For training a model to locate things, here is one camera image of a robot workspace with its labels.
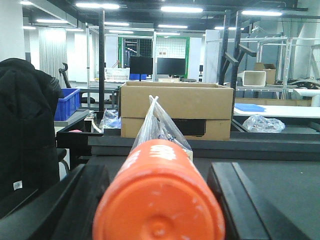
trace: blue mat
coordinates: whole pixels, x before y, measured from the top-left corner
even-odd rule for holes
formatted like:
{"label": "blue mat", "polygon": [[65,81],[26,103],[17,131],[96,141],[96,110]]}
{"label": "blue mat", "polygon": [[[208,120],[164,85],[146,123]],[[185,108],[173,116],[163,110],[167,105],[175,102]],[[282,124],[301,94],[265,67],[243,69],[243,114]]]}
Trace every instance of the blue mat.
{"label": "blue mat", "polygon": [[235,103],[234,107],[244,112],[264,112],[266,109],[256,104]]}

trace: white basket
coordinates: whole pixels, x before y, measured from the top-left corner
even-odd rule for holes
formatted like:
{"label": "white basket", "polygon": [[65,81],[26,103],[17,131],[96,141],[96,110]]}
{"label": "white basket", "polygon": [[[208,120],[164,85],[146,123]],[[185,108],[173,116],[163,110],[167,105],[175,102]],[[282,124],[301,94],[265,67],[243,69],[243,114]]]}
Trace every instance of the white basket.
{"label": "white basket", "polygon": [[126,82],[129,80],[130,68],[112,68],[106,67],[104,69],[104,76],[106,82]]}

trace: cardboard box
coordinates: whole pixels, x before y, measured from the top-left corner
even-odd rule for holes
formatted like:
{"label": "cardboard box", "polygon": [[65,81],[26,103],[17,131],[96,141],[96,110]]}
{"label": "cardboard box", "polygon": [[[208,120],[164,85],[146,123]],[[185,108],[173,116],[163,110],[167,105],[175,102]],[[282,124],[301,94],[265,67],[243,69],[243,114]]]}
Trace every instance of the cardboard box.
{"label": "cardboard box", "polygon": [[210,83],[126,82],[120,89],[121,136],[135,138],[150,107],[158,102],[187,139],[228,140],[233,89]]}
{"label": "cardboard box", "polygon": [[266,72],[265,82],[269,85],[274,85],[276,82],[276,67],[272,63],[263,63],[263,62],[256,62],[254,64],[255,71],[264,71]]}

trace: white label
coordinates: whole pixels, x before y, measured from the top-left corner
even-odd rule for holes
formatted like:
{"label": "white label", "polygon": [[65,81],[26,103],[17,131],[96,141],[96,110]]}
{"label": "white label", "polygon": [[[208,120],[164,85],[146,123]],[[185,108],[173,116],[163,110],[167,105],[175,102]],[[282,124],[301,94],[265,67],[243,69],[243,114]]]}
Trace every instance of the white label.
{"label": "white label", "polygon": [[13,183],[13,189],[14,190],[22,189],[22,180],[14,182]]}
{"label": "white label", "polygon": [[167,160],[176,160],[177,156],[172,147],[166,145],[153,145],[150,148],[151,158],[163,158]]}

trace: white curtain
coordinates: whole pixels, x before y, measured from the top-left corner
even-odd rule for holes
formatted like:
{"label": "white curtain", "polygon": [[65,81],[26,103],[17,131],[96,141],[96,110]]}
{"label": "white curtain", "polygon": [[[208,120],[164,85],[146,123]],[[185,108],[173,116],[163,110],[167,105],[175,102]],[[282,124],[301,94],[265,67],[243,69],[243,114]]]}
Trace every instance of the white curtain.
{"label": "white curtain", "polygon": [[59,74],[62,63],[67,62],[67,37],[65,29],[39,28],[40,70],[59,79],[60,86],[65,82]]}

